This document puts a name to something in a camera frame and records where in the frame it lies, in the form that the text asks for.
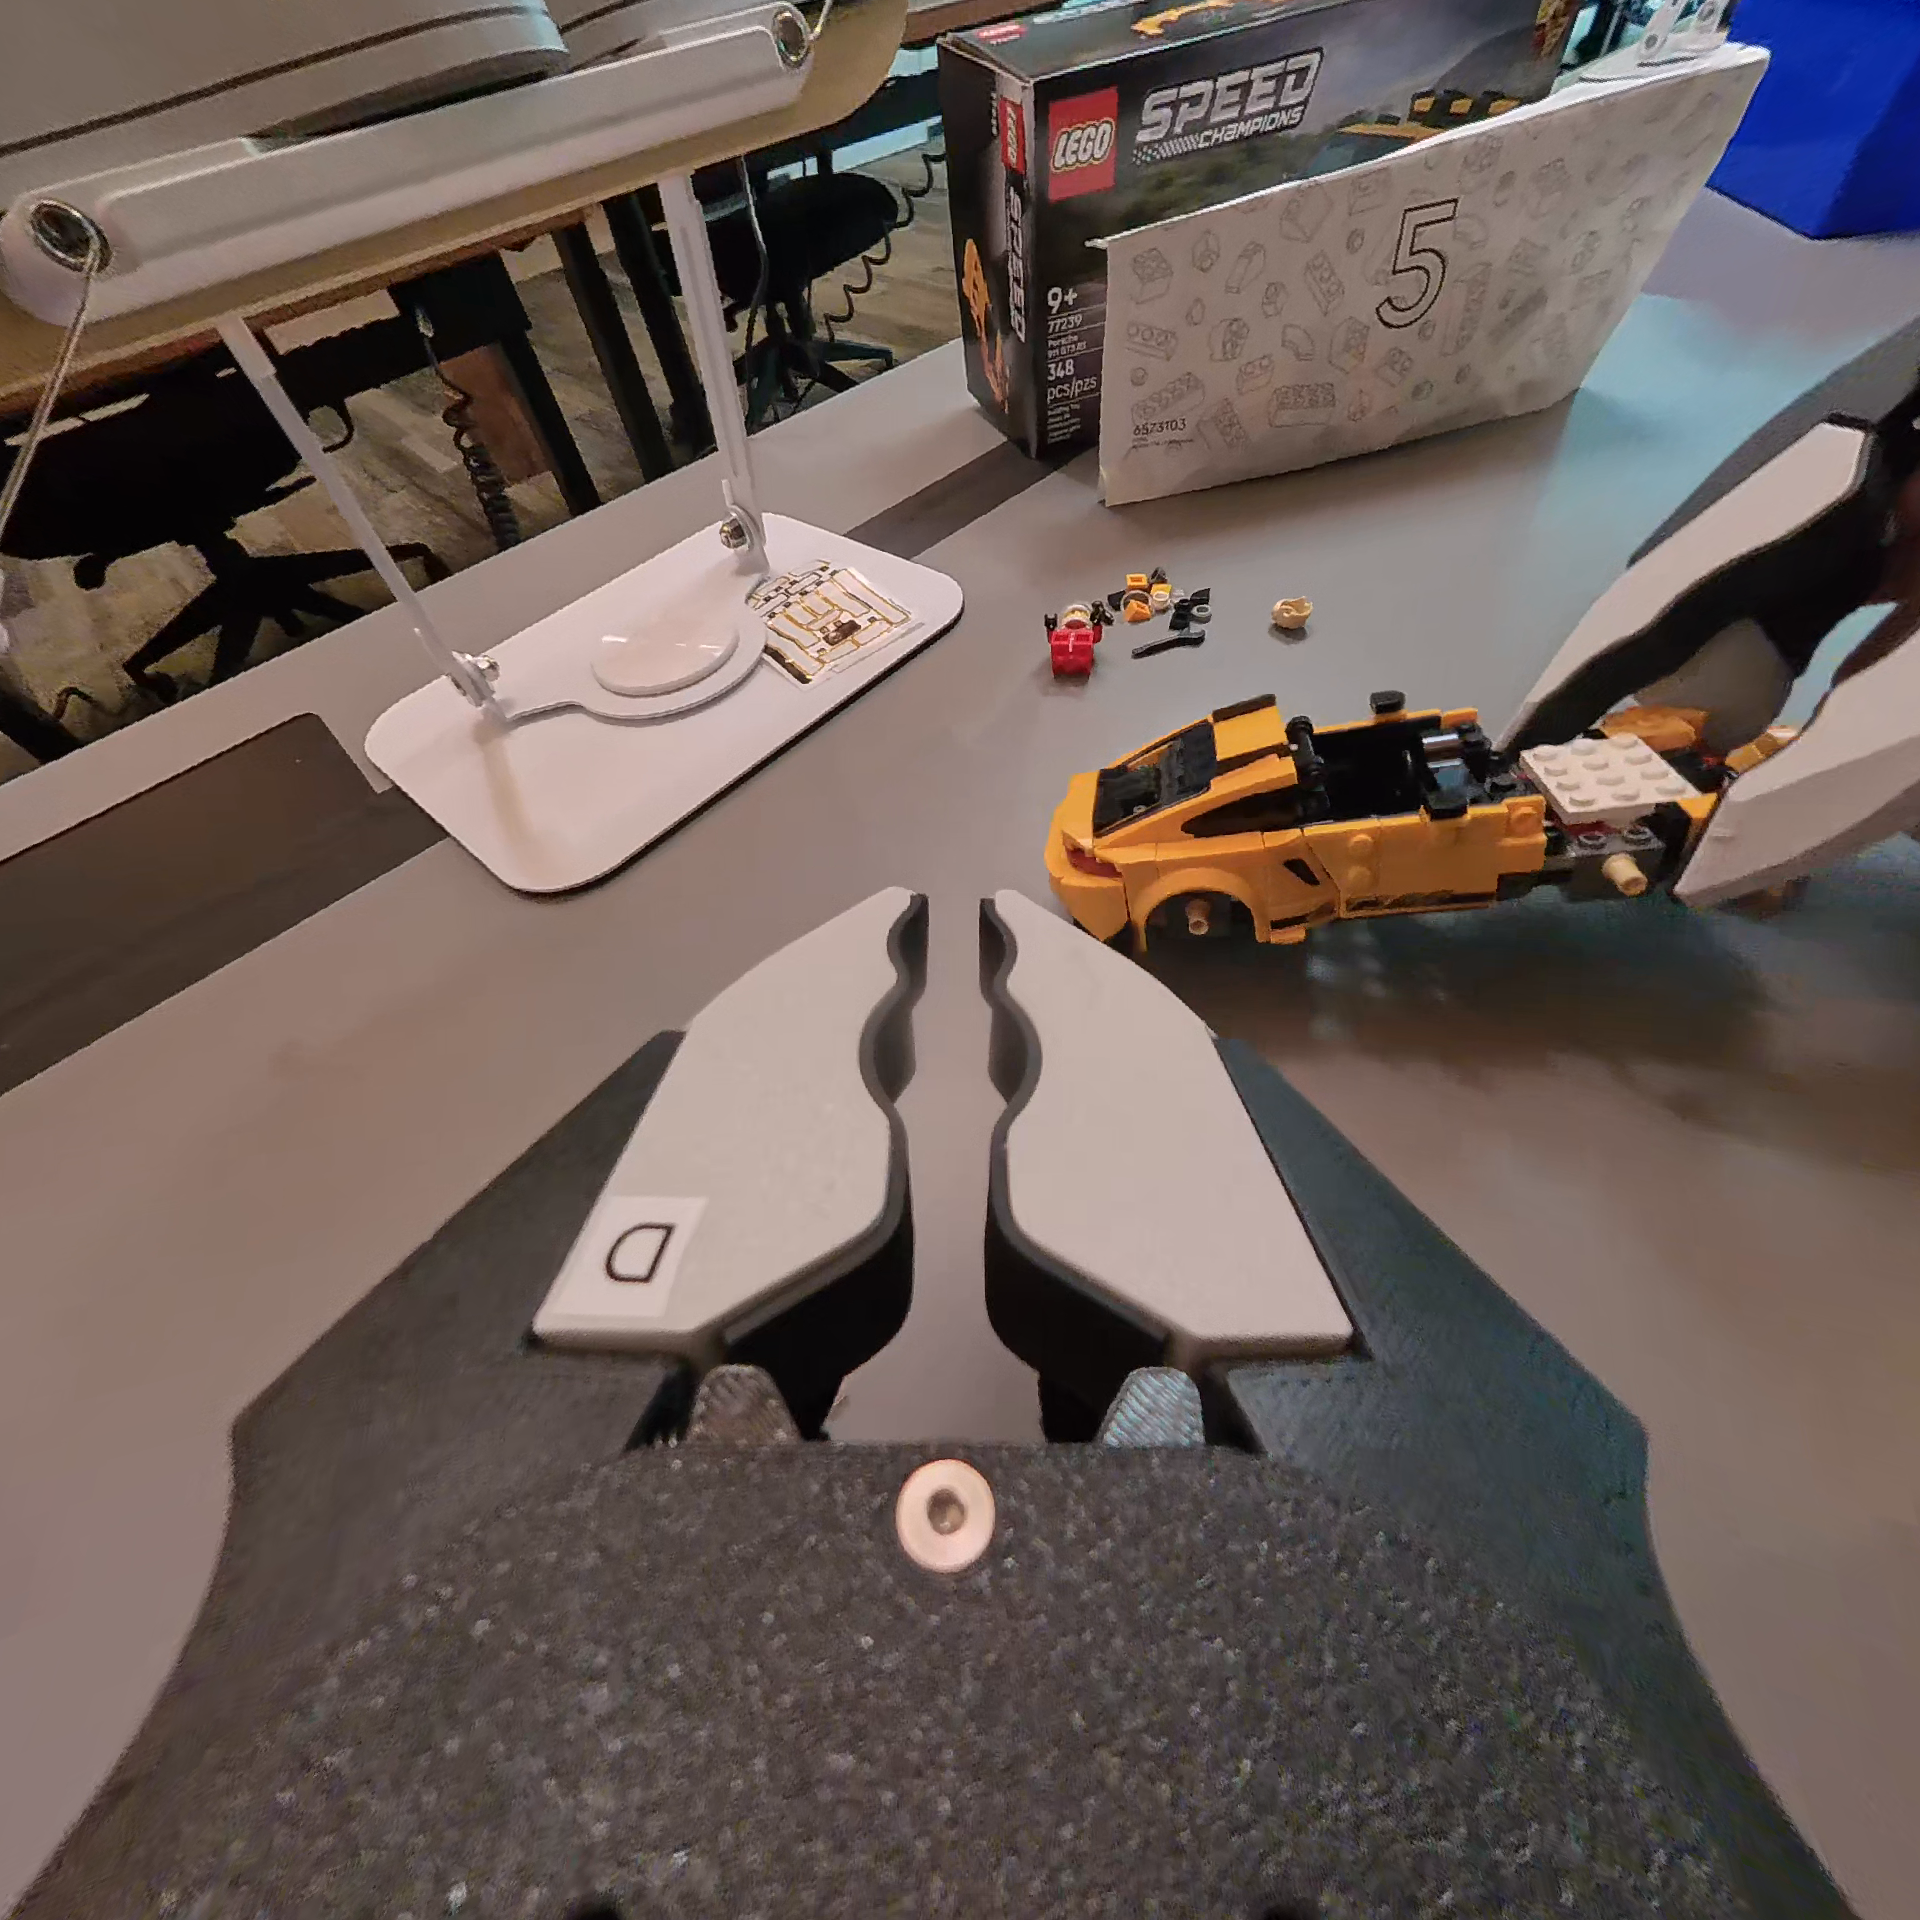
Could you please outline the person's right hand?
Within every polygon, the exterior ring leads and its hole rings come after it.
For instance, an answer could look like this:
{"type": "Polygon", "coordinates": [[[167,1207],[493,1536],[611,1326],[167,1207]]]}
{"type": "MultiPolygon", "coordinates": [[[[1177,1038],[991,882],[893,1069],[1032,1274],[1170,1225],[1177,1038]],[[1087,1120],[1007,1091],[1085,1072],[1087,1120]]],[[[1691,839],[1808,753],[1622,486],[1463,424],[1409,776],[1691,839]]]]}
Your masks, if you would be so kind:
{"type": "Polygon", "coordinates": [[[1879,613],[1879,622],[1858,637],[1845,658],[1838,658],[1827,678],[1816,706],[1808,713],[1808,727],[1830,704],[1840,683],[1857,680],[1866,671],[1879,666],[1883,658],[1899,654],[1918,634],[1918,598],[1912,592],[1897,605],[1870,608],[1879,613]]]}

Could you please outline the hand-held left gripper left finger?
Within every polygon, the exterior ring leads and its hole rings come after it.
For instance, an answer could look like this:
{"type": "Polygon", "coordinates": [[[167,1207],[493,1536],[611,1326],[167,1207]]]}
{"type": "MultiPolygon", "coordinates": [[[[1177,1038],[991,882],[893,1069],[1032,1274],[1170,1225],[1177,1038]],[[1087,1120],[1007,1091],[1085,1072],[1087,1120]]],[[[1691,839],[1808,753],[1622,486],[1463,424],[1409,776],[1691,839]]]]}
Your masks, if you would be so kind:
{"type": "Polygon", "coordinates": [[[693,1018],[535,1313],[547,1349],[736,1362],[818,1435],[901,1330],[928,901],[886,887],[693,1018]]]}

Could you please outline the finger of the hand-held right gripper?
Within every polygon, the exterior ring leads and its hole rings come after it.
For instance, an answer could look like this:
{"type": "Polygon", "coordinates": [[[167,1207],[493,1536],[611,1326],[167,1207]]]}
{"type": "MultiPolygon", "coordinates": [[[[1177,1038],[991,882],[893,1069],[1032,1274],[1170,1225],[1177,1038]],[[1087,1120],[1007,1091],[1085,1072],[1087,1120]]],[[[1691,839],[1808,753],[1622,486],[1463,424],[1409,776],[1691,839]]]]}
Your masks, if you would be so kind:
{"type": "Polygon", "coordinates": [[[1499,735],[1499,747],[1552,746],[1599,726],[1821,570],[1872,560],[1879,528],[1878,432],[1863,424],[1813,425],[1615,582],[1499,735]]]}
{"type": "Polygon", "coordinates": [[[1733,751],[1729,781],[1672,895],[1718,905],[1918,823],[1918,681],[1840,680],[1807,727],[1733,751]]]}

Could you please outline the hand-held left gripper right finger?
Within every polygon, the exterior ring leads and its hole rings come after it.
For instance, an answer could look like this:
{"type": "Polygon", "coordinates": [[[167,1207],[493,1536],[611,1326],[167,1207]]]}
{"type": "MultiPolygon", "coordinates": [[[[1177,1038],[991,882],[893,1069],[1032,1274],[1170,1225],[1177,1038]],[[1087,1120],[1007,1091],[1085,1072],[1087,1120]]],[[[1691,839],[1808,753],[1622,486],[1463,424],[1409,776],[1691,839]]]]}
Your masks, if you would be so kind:
{"type": "Polygon", "coordinates": [[[1094,1435],[1123,1383],[1354,1354],[1355,1328],[1207,1022],[1135,961],[1002,889],[979,907],[992,1008],[986,1302],[1045,1435],[1094,1435]]]}

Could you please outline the clear sticker sheet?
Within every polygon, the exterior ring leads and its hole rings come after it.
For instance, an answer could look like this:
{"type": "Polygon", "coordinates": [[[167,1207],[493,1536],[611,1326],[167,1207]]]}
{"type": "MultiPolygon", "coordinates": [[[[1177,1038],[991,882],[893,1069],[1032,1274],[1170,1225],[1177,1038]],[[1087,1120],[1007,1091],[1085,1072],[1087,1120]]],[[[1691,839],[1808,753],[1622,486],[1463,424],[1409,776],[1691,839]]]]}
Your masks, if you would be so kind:
{"type": "Polygon", "coordinates": [[[917,618],[862,573],[831,560],[776,574],[747,592],[761,653],[797,683],[815,683],[909,634],[917,618]]]}

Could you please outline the light grey toy plate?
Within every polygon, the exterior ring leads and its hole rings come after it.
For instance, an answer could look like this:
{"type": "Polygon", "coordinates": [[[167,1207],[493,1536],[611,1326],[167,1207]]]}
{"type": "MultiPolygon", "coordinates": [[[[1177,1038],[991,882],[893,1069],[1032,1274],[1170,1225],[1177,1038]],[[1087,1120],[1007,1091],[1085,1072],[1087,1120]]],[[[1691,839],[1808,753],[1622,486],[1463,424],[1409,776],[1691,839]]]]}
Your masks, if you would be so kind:
{"type": "Polygon", "coordinates": [[[1521,769],[1566,809],[1659,805],[1675,794],[1670,761],[1633,735],[1522,751],[1521,769]]]}
{"type": "Polygon", "coordinates": [[[1581,739],[1566,747],[1522,754],[1522,770],[1547,798],[1552,816],[1570,831],[1622,827],[1654,809],[1696,794],[1670,761],[1633,741],[1581,739]]]}

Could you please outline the yellow toy brick car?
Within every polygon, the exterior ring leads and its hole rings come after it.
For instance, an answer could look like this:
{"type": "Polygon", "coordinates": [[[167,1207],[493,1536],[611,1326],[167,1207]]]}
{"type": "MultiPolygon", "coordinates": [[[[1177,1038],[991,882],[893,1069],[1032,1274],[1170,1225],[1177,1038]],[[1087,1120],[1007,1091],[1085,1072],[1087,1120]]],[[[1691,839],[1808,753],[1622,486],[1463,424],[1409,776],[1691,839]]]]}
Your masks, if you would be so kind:
{"type": "Polygon", "coordinates": [[[1585,731],[1643,739],[1696,794],[1631,825],[1570,831],[1475,710],[1411,710],[1389,688],[1367,719],[1317,727],[1265,695],[1078,776],[1047,831],[1047,877],[1082,931],[1139,954],[1238,934],[1301,945],[1336,921],[1539,889],[1633,899],[1673,886],[1718,809],[1733,751],[1713,753],[1705,722],[1625,706],[1585,731]]]}

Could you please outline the pile of small toy bricks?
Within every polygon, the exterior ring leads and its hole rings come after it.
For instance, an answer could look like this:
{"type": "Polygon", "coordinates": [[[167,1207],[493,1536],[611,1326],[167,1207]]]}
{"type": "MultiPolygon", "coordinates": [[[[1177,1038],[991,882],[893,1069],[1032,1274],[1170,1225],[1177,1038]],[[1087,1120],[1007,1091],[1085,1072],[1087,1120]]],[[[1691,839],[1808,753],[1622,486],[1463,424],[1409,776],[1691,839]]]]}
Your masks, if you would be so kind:
{"type": "Polygon", "coordinates": [[[1211,625],[1211,591],[1182,591],[1163,567],[1130,573],[1120,587],[1104,595],[1103,606],[1120,625],[1160,622],[1167,641],[1186,641],[1211,625]]]}

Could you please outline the black toy car box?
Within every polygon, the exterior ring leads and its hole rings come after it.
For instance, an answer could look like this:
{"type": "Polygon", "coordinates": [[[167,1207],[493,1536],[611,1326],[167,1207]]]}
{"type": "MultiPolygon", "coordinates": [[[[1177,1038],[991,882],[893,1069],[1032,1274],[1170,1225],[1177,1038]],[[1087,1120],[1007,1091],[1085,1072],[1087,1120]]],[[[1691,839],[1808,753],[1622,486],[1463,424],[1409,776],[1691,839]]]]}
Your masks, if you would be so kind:
{"type": "Polygon", "coordinates": [[[967,385],[1032,458],[1098,439],[1096,240],[1527,106],[1577,6],[1082,6],[945,38],[967,385]]]}

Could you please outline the white printed paper bag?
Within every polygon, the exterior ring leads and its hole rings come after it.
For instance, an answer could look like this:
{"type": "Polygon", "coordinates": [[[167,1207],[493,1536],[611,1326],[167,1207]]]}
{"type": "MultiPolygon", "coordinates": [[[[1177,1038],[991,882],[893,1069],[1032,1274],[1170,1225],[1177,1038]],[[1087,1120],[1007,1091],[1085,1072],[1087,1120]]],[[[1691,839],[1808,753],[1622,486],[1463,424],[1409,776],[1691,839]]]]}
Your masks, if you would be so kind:
{"type": "Polygon", "coordinates": [[[1594,368],[1769,51],[1601,63],[1398,157],[1104,240],[1109,507],[1543,413],[1594,368]]]}

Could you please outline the black office chair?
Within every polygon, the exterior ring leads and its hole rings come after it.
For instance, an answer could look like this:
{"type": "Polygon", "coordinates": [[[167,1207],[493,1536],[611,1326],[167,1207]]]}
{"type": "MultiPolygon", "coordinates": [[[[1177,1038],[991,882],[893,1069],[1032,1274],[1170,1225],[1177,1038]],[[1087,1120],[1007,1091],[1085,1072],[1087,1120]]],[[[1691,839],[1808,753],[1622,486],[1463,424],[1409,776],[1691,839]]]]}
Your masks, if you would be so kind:
{"type": "Polygon", "coordinates": [[[736,199],[709,221],[727,326],[752,326],[752,341],[736,359],[750,431],[768,424],[783,400],[802,400],[811,387],[832,393],[853,390],[858,383],[845,367],[896,365],[893,351],[839,341],[832,322],[811,317],[817,282],[864,254],[890,249],[894,227],[894,191],[862,175],[758,177],[750,199],[736,199]]]}
{"type": "Polygon", "coordinates": [[[302,646],[306,618],[331,629],[359,618],[327,586],[371,574],[365,551],[258,555],[237,538],[242,518],[299,491],[297,466],[253,385],[205,353],[157,373],[129,409],[47,432],[5,521],[5,559],[69,560],[93,591],[120,560],[193,550],[209,586],[123,662],[138,691],[173,704],[181,683],[161,666],[193,641],[215,639],[209,681],[223,683],[249,664],[264,627],[302,646]]]}

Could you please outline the blue plastic bin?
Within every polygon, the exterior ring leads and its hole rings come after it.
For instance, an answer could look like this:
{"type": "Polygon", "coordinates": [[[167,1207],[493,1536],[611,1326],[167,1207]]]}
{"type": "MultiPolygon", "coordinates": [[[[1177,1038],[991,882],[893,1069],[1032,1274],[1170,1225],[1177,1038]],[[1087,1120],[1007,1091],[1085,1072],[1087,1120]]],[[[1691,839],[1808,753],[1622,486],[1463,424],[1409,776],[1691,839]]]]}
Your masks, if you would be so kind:
{"type": "Polygon", "coordinates": [[[1711,191],[1808,238],[1918,230],[1918,6],[1739,2],[1768,48],[1711,191]]]}

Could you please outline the white book stand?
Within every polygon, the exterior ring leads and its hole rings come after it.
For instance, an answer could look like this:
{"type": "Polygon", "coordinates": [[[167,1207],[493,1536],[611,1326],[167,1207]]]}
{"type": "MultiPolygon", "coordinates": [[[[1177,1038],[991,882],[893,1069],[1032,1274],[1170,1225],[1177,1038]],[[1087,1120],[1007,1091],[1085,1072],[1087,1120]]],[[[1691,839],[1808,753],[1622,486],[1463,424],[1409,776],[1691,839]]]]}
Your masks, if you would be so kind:
{"type": "MultiPolygon", "coordinates": [[[[720,462],[709,521],[606,586],[565,591],[561,611],[505,641],[458,634],[451,616],[438,627],[400,573],[400,551],[381,538],[345,470],[321,449],[306,422],[312,402],[294,398],[294,367],[273,362],[256,337],[254,326],[275,319],[229,313],[214,322],[434,658],[431,681],[373,722],[373,766],[519,895],[565,895],[615,874],[949,634],[965,611],[963,587],[947,574],[761,507],[707,221],[693,194],[693,177],[707,166],[645,185],[661,189],[720,462]],[[747,592],[817,560],[862,573],[917,625],[877,654],[802,687],[763,657],[763,629],[747,611],[747,592]]],[[[477,251],[495,254],[574,227],[645,185],[477,251]]],[[[50,373],[72,398],[82,385],[73,365],[85,321],[80,310],[65,326],[50,373]]]]}

